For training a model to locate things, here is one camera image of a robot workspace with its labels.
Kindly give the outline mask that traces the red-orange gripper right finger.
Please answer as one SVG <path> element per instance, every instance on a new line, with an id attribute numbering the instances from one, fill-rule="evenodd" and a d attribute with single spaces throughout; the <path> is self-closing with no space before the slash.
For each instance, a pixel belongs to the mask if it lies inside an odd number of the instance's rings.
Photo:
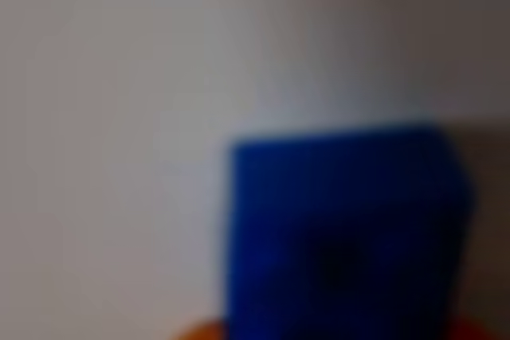
<path id="1" fill-rule="evenodd" d="M 508 340 L 508 334 L 491 329 L 481 319 L 470 315 L 457 315 L 453 320 L 454 340 Z"/>

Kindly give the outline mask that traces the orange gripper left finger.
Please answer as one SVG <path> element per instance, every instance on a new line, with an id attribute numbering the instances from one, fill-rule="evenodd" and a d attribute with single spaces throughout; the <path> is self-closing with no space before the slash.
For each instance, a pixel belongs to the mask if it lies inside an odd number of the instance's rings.
<path id="1" fill-rule="evenodd" d="M 207 319 L 189 325 L 171 336 L 171 340 L 226 340 L 227 321 L 225 319 Z"/>

